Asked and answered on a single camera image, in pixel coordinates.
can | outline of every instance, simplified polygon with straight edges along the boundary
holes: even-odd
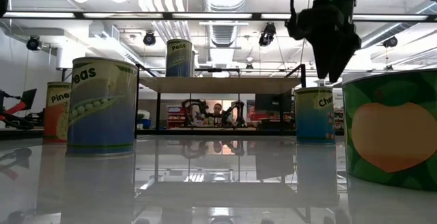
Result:
[[[308,87],[294,91],[298,142],[334,143],[334,102],[330,87]]]
[[[137,67],[114,59],[73,60],[67,155],[133,152],[137,75]]]
[[[193,43],[183,39],[167,41],[166,77],[193,77]]]
[[[437,191],[437,69],[354,79],[343,99],[350,175]]]
[[[70,92],[70,83],[47,83],[44,135],[42,139],[44,144],[67,143]]]

monitor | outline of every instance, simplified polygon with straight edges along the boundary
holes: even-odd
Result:
[[[26,104],[26,107],[22,111],[30,110],[32,108],[33,100],[35,99],[36,89],[30,89],[24,91],[21,95],[21,102]]]
[[[255,110],[256,111],[278,111],[280,94],[255,94]],[[283,112],[292,111],[292,92],[283,94],[282,99]]]

security camera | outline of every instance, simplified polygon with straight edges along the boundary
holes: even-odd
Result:
[[[382,45],[383,45],[385,48],[388,48],[388,47],[395,47],[395,46],[397,46],[397,38],[396,38],[395,36],[393,36],[392,38],[390,38],[390,39],[384,41],[384,42],[382,43]]]
[[[274,23],[267,23],[259,38],[259,46],[268,46],[273,41],[275,34],[276,27]]]
[[[39,50],[41,50],[42,43],[40,41],[40,37],[39,36],[31,36],[30,40],[27,41],[26,47],[30,51],[39,51]]]
[[[144,39],[143,39],[144,45],[146,45],[146,46],[153,46],[153,45],[155,45],[156,38],[155,38],[154,34],[155,34],[155,32],[153,32],[153,31],[147,31],[145,33],[145,36],[144,36]]]

fluorescent light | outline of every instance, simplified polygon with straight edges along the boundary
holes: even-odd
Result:
[[[71,12],[6,12],[5,18],[74,18]]]
[[[201,26],[249,26],[249,23],[242,22],[199,22]]]
[[[261,14],[261,19],[290,19],[292,15],[288,13],[283,14]]]
[[[378,15],[378,14],[357,14],[353,16],[354,20],[392,20],[392,21],[403,21],[403,20],[425,20],[428,16],[426,15]]]
[[[229,18],[229,19],[250,19],[252,14],[250,13],[222,13],[222,12],[210,12],[210,13],[179,13],[174,12],[173,18],[186,18],[186,19],[203,19],[203,18]]]
[[[162,13],[101,13],[101,12],[88,12],[84,13],[85,18],[162,18]]]

pipe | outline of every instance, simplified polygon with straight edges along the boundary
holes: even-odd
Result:
[[[165,10],[164,10],[164,7],[163,7],[163,3],[162,3],[161,0],[154,0],[154,3],[155,3],[155,6],[156,6],[156,9],[157,9],[159,12],[164,12],[164,11],[165,11]],[[176,38],[176,33],[175,33],[175,31],[173,30],[173,28],[171,27],[169,21],[164,21],[164,27],[165,27],[165,29],[167,30],[167,32],[170,33],[170,39],[174,39],[174,38]]]
[[[427,6],[416,12],[416,14],[437,14],[437,3],[428,3]],[[363,37],[361,48],[364,49],[383,42],[415,25],[418,25],[418,23],[396,23],[385,25]]]
[[[175,11],[175,8],[173,7],[173,0],[165,0],[165,7],[167,7],[169,12]],[[174,22],[174,24],[176,26],[176,29],[178,30],[179,36],[182,39],[186,39],[184,32],[182,31],[182,25],[181,25],[180,21],[176,21],[176,22]]]
[[[155,6],[153,4],[153,0],[145,0],[145,4],[150,12],[156,11]],[[163,22],[158,21],[156,23],[155,29],[157,29],[157,28],[159,28],[161,30],[161,32],[163,33],[162,36],[164,36],[163,38],[165,40],[165,43],[167,43],[167,41],[170,39],[170,35],[168,34],[167,30],[164,28]]]
[[[178,11],[185,12],[184,1],[183,0],[175,0],[175,2],[176,2],[176,8],[178,9]],[[184,31],[184,35],[185,35],[186,39],[191,42],[190,29],[188,28],[188,22],[186,20],[182,21],[182,30]]]
[[[139,7],[141,8],[141,10],[143,10],[143,12],[148,11],[145,0],[138,0],[138,4],[139,4]],[[151,24],[152,24],[153,28],[155,28],[155,31],[158,32],[158,34],[161,37],[161,39],[163,40],[163,42],[164,43],[167,42],[169,39],[165,37],[165,34],[161,30],[161,28],[156,24],[156,21],[152,21]]]

